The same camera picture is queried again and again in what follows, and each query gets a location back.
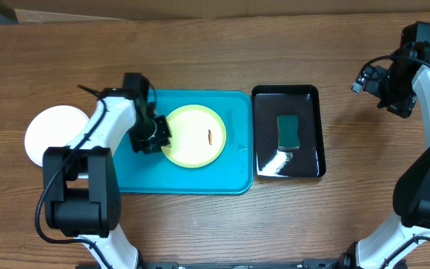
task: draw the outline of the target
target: blue tray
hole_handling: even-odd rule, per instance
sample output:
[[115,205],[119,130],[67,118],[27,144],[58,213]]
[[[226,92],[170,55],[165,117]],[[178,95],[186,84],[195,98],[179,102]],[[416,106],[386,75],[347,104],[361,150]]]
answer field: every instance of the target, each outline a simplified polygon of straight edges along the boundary
[[146,194],[242,194],[253,183],[252,100],[239,91],[157,90],[157,113],[204,105],[220,115],[227,140],[220,156],[196,168],[173,164],[165,155],[132,151],[126,134],[113,159],[121,192]]

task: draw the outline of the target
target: white plate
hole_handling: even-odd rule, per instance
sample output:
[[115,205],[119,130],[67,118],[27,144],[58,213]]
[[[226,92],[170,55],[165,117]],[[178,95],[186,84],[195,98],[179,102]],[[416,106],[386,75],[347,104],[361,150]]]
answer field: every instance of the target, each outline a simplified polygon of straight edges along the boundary
[[173,163],[187,168],[202,167],[222,152],[227,137],[225,124],[210,108],[185,105],[166,119],[172,137],[170,146],[162,147],[162,151]]
[[29,124],[24,147],[29,158],[43,165],[43,154],[50,146],[65,146],[86,126],[89,118],[80,109],[58,105],[39,113]]

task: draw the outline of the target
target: food crumb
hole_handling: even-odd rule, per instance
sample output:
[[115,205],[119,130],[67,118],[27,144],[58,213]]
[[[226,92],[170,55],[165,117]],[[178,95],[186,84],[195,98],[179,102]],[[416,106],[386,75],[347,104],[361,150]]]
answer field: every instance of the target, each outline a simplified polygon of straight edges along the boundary
[[212,131],[210,129],[208,129],[208,143],[212,145]]

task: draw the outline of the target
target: black plastic tray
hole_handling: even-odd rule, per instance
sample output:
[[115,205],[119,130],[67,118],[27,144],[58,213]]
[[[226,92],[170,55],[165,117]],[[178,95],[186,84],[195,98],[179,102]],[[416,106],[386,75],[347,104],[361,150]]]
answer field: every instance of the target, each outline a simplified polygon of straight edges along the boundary
[[[313,85],[259,85],[252,91],[255,172],[264,178],[320,177],[326,172],[320,98]],[[299,147],[278,145],[278,116],[298,117]]]

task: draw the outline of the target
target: dark green block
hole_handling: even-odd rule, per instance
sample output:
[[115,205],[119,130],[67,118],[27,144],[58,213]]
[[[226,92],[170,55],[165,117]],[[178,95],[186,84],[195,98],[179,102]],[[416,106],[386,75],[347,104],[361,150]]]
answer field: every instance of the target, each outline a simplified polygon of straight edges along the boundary
[[299,148],[298,138],[298,116],[280,115],[278,120],[278,148],[297,149]]

